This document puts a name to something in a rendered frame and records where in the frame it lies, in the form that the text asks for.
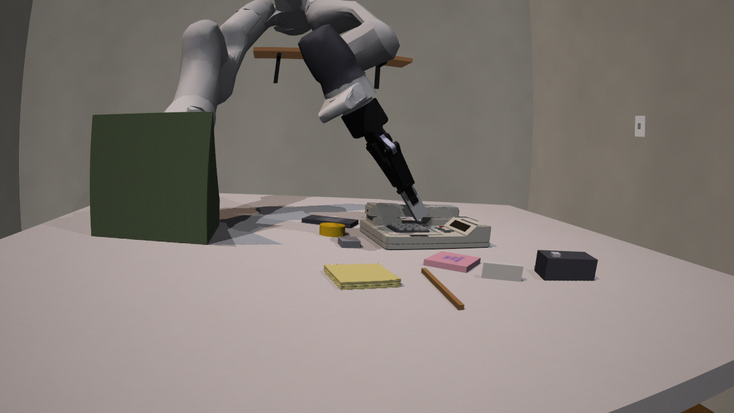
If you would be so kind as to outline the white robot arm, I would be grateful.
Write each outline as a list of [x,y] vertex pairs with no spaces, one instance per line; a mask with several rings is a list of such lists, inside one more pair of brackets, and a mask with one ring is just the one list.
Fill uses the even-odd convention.
[[231,96],[246,52],[271,26],[286,35],[312,29],[298,45],[322,86],[326,99],[319,111],[322,123],[373,101],[377,91],[364,71],[395,59],[400,44],[391,27],[357,2],[274,1],[275,5],[270,0],[247,3],[220,28],[212,20],[187,27],[182,34],[179,85],[163,112],[213,111],[214,128],[217,105]]

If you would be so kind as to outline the brown wooden stick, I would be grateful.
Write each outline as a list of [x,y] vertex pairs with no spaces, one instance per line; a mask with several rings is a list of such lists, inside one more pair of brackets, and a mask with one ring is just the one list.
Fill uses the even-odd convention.
[[452,294],[452,292],[450,292],[450,290],[446,288],[434,275],[432,275],[429,270],[427,270],[426,268],[422,268],[421,273],[424,274],[425,277],[429,279],[435,287],[437,287],[439,292],[441,292],[444,297],[446,297],[457,308],[457,310],[464,309],[464,304],[459,299],[457,299],[457,297],[455,297],[455,295]]

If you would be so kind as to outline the dark grey keypad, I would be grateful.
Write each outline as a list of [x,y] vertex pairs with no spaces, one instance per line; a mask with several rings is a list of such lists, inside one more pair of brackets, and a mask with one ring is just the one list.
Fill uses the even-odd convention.
[[342,223],[345,225],[345,228],[352,228],[358,224],[358,220],[340,219],[340,217],[329,217],[323,215],[309,215],[302,219],[302,223],[312,223],[318,225],[320,225],[320,223]]

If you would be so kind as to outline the yellow sticky note pad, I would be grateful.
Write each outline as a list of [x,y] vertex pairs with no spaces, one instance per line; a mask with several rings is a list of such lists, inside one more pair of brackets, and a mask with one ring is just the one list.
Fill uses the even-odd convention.
[[323,272],[340,290],[400,287],[401,279],[382,265],[324,264]]

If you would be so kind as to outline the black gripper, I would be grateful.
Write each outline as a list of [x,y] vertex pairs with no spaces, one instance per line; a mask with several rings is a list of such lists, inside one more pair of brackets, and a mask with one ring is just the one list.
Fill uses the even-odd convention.
[[365,138],[365,148],[382,168],[391,185],[394,188],[396,186],[396,192],[401,195],[414,220],[419,221],[429,214],[413,186],[415,182],[402,156],[400,144],[397,141],[393,143],[390,134],[383,129],[388,117],[377,98],[341,118],[352,138]]

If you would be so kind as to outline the pink sticky note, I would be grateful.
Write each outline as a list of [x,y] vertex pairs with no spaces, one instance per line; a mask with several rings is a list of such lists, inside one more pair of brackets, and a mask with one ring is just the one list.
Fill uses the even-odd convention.
[[479,265],[481,257],[441,251],[424,259],[424,265],[467,273]]

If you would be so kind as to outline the yellow short cylinder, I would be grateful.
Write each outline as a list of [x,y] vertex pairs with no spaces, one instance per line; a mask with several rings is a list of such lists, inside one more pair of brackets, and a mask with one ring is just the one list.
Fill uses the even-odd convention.
[[344,237],[345,225],[342,223],[320,223],[319,233],[325,237]]

